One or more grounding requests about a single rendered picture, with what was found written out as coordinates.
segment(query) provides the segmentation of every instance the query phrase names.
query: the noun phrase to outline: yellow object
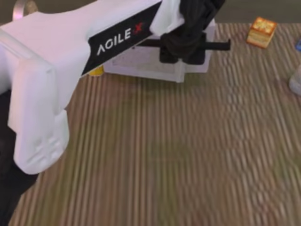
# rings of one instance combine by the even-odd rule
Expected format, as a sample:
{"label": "yellow object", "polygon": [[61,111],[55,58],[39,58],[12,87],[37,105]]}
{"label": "yellow object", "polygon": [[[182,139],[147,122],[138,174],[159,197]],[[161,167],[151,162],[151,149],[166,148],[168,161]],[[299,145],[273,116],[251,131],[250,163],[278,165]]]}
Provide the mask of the yellow object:
{"label": "yellow object", "polygon": [[251,26],[246,42],[260,48],[268,47],[275,33],[277,23],[257,17]]}
{"label": "yellow object", "polygon": [[89,75],[93,77],[99,77],[102,76],[103,74],[104,74],[103,66],[99,66],[89,73]]}

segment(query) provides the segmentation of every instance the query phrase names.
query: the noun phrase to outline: gray container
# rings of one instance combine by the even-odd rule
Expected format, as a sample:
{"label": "gray container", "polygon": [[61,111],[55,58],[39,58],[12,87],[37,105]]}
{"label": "gray container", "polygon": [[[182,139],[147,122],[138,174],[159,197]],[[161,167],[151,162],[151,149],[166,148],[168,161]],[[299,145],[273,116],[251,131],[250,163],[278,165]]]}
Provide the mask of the gray container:
{"label": "gray container", "polygon": [[288,86],[293,93],[301,96],[301,65],[291,76]]}

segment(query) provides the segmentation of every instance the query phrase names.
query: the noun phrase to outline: cable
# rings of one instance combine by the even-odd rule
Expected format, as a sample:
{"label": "cable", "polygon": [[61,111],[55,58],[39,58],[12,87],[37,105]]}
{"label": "cable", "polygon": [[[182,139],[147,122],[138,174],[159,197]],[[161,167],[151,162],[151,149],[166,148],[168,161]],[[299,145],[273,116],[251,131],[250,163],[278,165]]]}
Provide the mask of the cable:
{"label": "cable", "polygon": [[185,23],[161,36],[167,50],[175,57],[186,58],[198,48],[203,30],[215,17],[225,0],[181,0],[180,13]]}

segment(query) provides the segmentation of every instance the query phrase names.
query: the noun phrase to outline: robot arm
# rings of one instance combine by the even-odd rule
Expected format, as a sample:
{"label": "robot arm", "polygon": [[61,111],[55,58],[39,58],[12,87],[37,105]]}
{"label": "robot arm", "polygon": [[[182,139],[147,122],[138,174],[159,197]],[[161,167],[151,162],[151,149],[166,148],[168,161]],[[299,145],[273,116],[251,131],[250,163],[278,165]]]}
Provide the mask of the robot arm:
{"label": "robot arm", "polygon": [[16,133],[14,160],[22,171],[40,173],[63,154],[69,140],[64,109],[81,76],[153,33],[181,25],[179,2],[99,0],[0,27],[0,80],[12,90],[8,126]]}

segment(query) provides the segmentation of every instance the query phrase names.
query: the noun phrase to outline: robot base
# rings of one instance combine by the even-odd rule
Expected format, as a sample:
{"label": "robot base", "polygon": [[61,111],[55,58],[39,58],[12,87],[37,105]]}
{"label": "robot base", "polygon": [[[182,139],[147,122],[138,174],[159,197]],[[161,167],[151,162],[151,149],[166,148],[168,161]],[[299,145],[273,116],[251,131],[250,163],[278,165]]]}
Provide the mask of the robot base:
{"label": "robot base", "polygon": [[[207,33],[207,41],[214,41],[214,19],[205,29],[205,32]],[[106,62],[104,64],[104,71],[107,73],[181,83],[184,82],[186,73],[206,73],[211,53],[212,51],[206,50],[203,65],[187,65],[182,61],[172,65],[159,62],[159,48],[137,46]]]}

